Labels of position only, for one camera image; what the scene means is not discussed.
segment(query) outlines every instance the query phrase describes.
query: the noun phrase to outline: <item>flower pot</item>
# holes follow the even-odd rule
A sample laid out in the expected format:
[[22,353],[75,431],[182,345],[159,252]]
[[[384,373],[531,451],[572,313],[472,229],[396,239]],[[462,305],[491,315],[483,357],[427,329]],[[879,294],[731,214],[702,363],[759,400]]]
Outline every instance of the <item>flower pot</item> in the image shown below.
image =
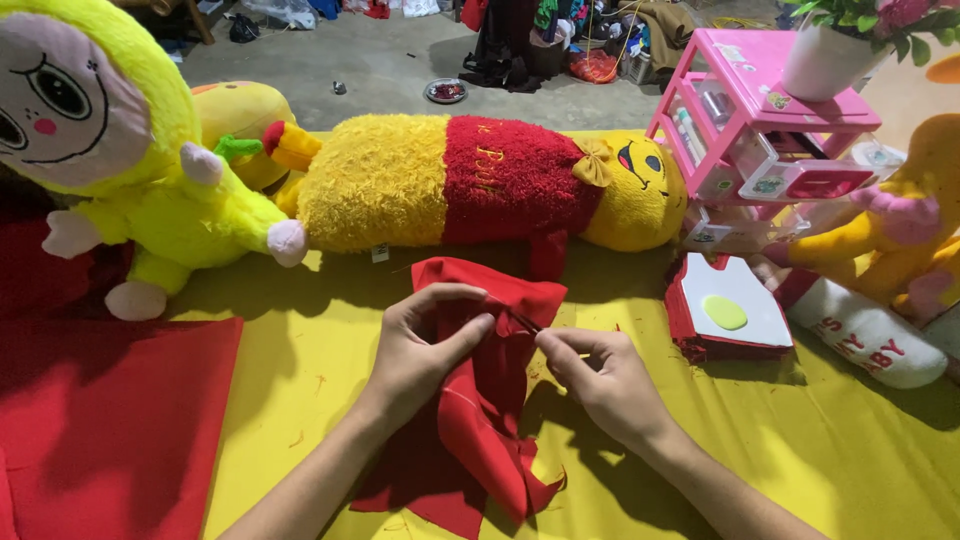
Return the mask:
[[783,69],[783,89],[797,99],[829,101],[870,73],[893,51],[879,53],[870,41],[845,36],[828,26],[813,26],[808,16]]

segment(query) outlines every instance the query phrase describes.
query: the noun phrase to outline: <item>yellow circle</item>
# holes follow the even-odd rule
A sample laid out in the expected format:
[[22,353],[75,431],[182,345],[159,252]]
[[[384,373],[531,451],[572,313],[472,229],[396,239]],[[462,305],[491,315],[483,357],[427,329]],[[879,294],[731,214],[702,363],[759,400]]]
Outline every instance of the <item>yellow circle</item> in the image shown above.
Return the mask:
[[747,326],[747,313],[733,300],[711,294],[704,299],[704,313],[724,330],[740,330]]

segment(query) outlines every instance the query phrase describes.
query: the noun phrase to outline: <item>fabric bow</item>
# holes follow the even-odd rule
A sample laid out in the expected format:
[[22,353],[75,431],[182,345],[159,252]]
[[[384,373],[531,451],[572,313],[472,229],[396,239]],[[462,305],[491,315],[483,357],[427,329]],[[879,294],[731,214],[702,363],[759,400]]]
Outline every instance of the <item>fabric bow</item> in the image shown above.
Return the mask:
[[613,148],[607,141],[599,138],[574,140],[577,146],[586,153],[577,164],[573,165],[573,176],[586,184],[597,187],[607,187],[613,181],[613,172],[606,161],[612,155]]

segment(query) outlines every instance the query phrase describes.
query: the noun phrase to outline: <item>red plastic bag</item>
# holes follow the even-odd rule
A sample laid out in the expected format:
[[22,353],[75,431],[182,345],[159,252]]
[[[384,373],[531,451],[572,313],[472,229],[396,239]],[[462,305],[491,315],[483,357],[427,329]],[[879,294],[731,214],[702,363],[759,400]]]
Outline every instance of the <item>red plastic bag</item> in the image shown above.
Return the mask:
[[571,55],[570,73],[577,79],[605,85],[616,80],[617,59],[600,49]]

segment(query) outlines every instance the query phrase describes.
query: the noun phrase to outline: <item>plush toy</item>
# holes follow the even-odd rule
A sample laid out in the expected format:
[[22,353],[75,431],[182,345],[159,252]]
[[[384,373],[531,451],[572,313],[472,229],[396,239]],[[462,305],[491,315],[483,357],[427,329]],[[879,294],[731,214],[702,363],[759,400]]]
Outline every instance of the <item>plush toy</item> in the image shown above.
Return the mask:
[[88,198],[48,216],[43,248],[71,258],[136,241],[128,280],[107,295],[117,317],[157,317],[195,268],[305,254],[300,223],[200,146],[176,66],[110,2],[0,0],[0,87],[0,160]]
[[[217,83],[190,88],[190,93],[200,117],[203,144],[209,150],[216,148],[224,135],[259,139],[274,122],[296,123],[283,94],[261,83]],[[263,152],[228,162],[230,169],[253,191],[275,183],[290,171]]]
[[880,382],[916,388],[945,372],[960,382],[960,363],[886,307],[803,268],[780,268],[763,256],[750,265],[788,319]]
[[960,114],[925,120],[910,137],[906,162],[885,182],[851,194],[864,211],[843,227],[773,244],[763,254],[780,266],[818,268],[874,252],[852,288],[889,305],[921,275],[960,226]]
[[264,148],[309,168],[297,216],[322,250],[526,239],[532,277],[555,281],[569,235],[642,251],[674,237],[686,207],[676,162],[631,132],[574,140],[518,120],[370,114],[323,143],[277,123]]

